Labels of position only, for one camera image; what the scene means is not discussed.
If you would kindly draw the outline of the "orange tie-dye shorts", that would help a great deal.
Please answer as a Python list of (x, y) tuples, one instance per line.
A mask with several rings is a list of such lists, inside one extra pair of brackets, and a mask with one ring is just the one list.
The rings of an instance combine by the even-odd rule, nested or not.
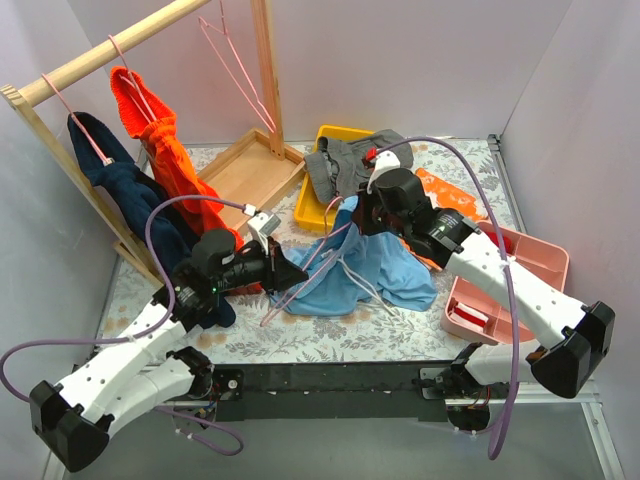
[(433, 207), (453, 208), (474, 222), (488, 219), (480, 199), (429, 173), (425, 168), (418, 168), (415, 175), (420, 179)]

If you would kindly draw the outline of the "light blue shorts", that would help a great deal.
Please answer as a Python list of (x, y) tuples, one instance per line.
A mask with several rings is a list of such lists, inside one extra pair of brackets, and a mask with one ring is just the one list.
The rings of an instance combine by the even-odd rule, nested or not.
[(356, 205), (355, 196), (343, 201), (327, 239), (284, 251), (309, 279), (272, 295), (274, 307), (317, 317), (347, 315), (370, 301), (418, 312), (431, 307), (437, 290), (428, 269), (393, 234), (361, 235), (351, 221)]

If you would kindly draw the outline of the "yellow plastic tray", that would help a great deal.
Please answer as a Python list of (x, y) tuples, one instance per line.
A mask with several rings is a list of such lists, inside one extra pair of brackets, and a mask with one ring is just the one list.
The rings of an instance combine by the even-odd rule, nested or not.
[[(316, 142), (320, 136), (334, 137), (344, 141), (353, 141), (373, 133), (375, 132), (335, 125), (323, 125), (318, 130)], [(307, 230), (323, 230), (324, 224), (332, 223), (335, 218), (335, 213), (333, 211), (325, 211), (328, 204), (321, 204), (317, 200), (310, 177), (306, 171), (301, 193), (294, 209), (294, 219), (298, 225)]]

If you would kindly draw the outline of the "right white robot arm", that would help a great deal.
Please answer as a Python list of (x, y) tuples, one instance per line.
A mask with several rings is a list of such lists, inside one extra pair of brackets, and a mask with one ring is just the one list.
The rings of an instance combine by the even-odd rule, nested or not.
[(434, 386), (475, 397), (506, 384), (511, 367), (521, 381), (537, 382), (571, 399), (607, 355), (615, 320), (603, 302), (586, 305), (553, 288), (515, 261), (504, 261), (490, 237), (452, 208), (431, 204), (420, 179), (393, 168), (360, 184), (352, 219), (363, 235), (392, 233), (417, 255), (451, 271), (508, 309), (534, 335), (514, 357), (508, 345), (473, 343), (441, 372)]

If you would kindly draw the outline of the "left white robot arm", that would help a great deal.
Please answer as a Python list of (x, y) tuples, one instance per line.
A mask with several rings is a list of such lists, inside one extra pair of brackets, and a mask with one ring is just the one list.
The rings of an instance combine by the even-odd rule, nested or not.
[(272, 237), (236, 248), (233, 235), (208, 231), (175, 267), (129, 327), (84, 366), (29, 394), (32, 428), (70, 472), (93, 463), (125, 425), (174, 397), (200, 400), (213, 365), (192, 347), (170, 350), (219, 306), (224, 293), (254, 284), (283, 292), (308, 275)]

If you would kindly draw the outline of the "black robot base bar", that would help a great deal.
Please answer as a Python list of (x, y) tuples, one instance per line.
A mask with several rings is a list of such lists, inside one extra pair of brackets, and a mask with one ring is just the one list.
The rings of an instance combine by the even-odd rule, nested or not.
[(489, 403), (506, 383), (481, 386), (459, 360), (219, 365), (209, 393), (171, 401), (207, 421), (408, 418), (489, 423)]

